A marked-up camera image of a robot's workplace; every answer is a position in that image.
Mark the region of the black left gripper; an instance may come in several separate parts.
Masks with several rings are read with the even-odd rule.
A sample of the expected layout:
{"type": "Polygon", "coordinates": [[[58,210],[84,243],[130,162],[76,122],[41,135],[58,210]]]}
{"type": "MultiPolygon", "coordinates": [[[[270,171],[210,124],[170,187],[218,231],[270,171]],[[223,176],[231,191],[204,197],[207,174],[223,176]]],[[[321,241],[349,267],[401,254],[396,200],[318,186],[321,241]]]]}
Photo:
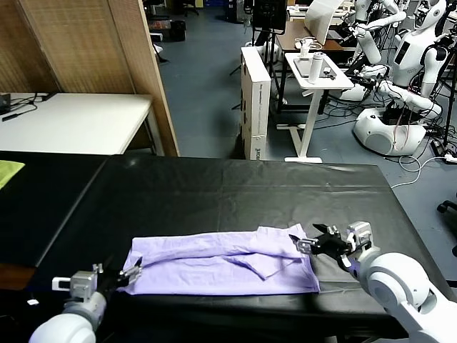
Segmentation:
{"type": "Polygon", "coordinates": [[[142,273],[142,258],[139,257],[136,262],[125,270],[104,269],[98,272],[97,288],[98,292],[111,292],[121,286],[128,286],[134,283],[142,273]]]}

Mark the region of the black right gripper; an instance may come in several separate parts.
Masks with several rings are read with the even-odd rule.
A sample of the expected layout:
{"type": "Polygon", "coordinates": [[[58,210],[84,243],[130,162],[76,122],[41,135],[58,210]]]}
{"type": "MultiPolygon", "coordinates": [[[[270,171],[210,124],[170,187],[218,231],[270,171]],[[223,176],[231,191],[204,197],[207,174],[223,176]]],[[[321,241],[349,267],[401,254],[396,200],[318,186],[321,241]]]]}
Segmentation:
{"type": "Polygon", "coordinates": [[[351,253],[351,245],[342,240],[335,226],[313,224],[313,227],[323,233],[315,239],[315,244],[313,244],[313,239],[301,239],[295,235],[289,235],[298,252],[312,252],[314,255],[325,254],[332,259],[340,259],[342,255],[351,253]]]}

